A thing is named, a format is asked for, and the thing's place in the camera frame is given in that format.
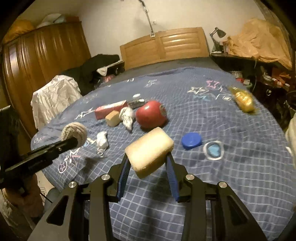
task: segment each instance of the yellow packet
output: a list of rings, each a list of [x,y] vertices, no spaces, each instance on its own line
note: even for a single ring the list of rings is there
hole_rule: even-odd
[[[237,105],[243,112],[251,112],[255,110],[251,93],[233,86],[228,89],[234,95]]]

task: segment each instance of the white wall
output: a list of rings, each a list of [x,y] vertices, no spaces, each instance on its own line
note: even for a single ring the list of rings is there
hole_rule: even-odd
[[[244,22],[264,19],[253,0],[144,0],[155,32],[174,28],[203,27],[209,36],[215,27],[238,34]],[[92,56],[119,54],[119,46],[150,34],[148,20],[137,0],[87,0],[79,18]]]
[[[84,0],[35,0],[18,19],[30,20],[34,26],[37,26],[51,13],[77,16],[84,2]]]

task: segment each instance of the metal screw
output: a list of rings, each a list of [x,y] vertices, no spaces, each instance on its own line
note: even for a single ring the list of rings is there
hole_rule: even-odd
[[[221,188],[226,188],[227,187],[227,183],[226,182],[219,182],[219,186]]]
[[[77,185],[76,182],[70,182],[70,183],[69,183],[69,187],[70,187],[70,188],[74,188],[74,187],[76,187],[76,185]]]
[[[102,180],[108,180],[109,178],[110,178],[110,175],[108,175],[108,174],[104,174],[104,175],[102,175]]]
[[[192,175],[192,174],[187,174],[187,175],[186,175],[186,179],[187,179],[187,180],[193,180],[193,179],[194,179],[194,175]]]

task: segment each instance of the blue gripper pad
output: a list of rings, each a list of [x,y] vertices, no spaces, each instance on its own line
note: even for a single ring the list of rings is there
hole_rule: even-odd
[[[131,168],[131,163],[130,163],[129,159],[126,158],[126,162],[124,163],[122,172],[121,172],[119,180],[118,180],[118,188],[117,188],[117,194],[116,194],[118,201],[120,201],[120,199],[124,195],[124,190],[126,188],[126,182],[128,180],[130,168]]]
[[[177,180],[175,170],[173,167],[173,163],[170,160],[170,157],[167,155],[167,160],[165,163],[165,167],[167,170],[167,175],[168,175],[168,181],[170,184],[170,191],[172,193],[172,196],[175,198],[176,202],[179,200],[179,182]]]

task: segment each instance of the yellow sponge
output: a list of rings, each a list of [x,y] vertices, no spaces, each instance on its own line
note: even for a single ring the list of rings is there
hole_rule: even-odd
[[[119,119],[119,112],[116,110],[109,113],[105,117],[105,120],[106,120],[107,125],[110,127],[115,127],[121,122],[121,119]]]
[[[145,178],[165,163],[165,156],[174,148],[174,141],[159,127],[143,135],[125,153],[139,178]]]

